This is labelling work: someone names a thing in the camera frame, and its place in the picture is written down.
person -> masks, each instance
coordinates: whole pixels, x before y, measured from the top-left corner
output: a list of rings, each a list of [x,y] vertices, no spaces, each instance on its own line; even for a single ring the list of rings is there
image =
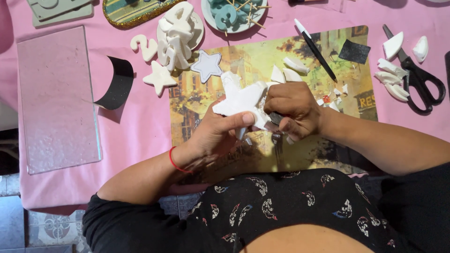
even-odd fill
[[[394,175],[378,206],[322,168],[236,176],[209,187],[186,220],[165,215],[157,201],[168,188],[226,155],[233,129],[253,125],[249,112],[213,113],[224,98],[171,156],[126,168],[92,196],[83,235],[94,253],[450,252],[450,143],[320,107],[304,82],[271,86],[264,111],[286,115],[279,128],[294,141],[320,135]]]

black scissors handle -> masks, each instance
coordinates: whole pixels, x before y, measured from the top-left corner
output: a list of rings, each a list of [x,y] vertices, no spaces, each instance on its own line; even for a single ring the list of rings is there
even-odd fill
[[[417,107],[417,105],[412,101],[411,96],[408,97],[408,105],[411,107],[413,111],[419,114],[428,114],[433,110],[433,105],[440,104],[445,96],[446,96],[446,87],[444,83],[439,80],[434,75],[426,72],[425,70],[417,67],[416,64],[414,64],[411,57],[407,57],[404,61],[401,62],[401,67],[409,71],[409,75],[405,77],[405,82],[403,85],[403,88],[405,91],[410,91],[410,86],[416,88],[417,92],[419,93],[420,98],[422,99],[423,103],[425,104],[425,110],[420,109]],[[434,85],[436,85],[437,89],[439,90],[439,96],[437,99],[433,97],[430,90],[428,89],[427,85],[425,84],[426,81],[432,82]]]

hand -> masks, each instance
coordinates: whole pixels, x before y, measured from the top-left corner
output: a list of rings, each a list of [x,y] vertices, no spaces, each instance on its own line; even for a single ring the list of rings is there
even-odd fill
[[[235,128],[249,127],[255,123],[255,117],[251,112],[228,117],[214,113],[212,107],[225,98],[226,96],[223,95],[209,106],[202,122],[186,142],[190,152],[202,158],[203,163],[206,164],[230,152],[237,141]]]
[[[286,115],[279,129],[298,141],[319,134],[322,125],[323,107],[320,107],[305,82],[290,82],[272,85],[265,98],[264,112],[279,112]]]

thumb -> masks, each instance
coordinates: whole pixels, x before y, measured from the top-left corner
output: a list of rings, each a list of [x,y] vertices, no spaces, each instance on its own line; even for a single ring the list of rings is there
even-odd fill
[[[255,123],[255,116],[251,112],[237,113],[220,119],[218,129],[227,132],[235,128],[249,127]]]
[[[280,121],[279,129],[287,133],[293,141],[299,141],[307,136],[306,130],[289,117],[284,117]]]

black and white pen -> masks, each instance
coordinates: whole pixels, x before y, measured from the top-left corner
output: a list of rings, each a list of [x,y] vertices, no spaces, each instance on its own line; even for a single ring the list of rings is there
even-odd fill
[[[311,35],[308,33],[308,31],[305,29],[305,27],[296,18],[294,19],[294,21],[295,21],[295,25],[297,26],[298,30],[303,35],[303,38],[305,39],[309,48],[311,48],[311,51],[314,53],[315,57],[319,60],[320,64],[324,67],[325,71],[328,73],[328,75],[331,77],[331,79],[333,79],[333,81],[338,82],[336,79],[336,76],[333,73],[333,70],[331,70],[327,61],[325,61],[325,59],[322,56],[322,54],[320,53],[319,49],[317,49],[314,42],[312,41]]]

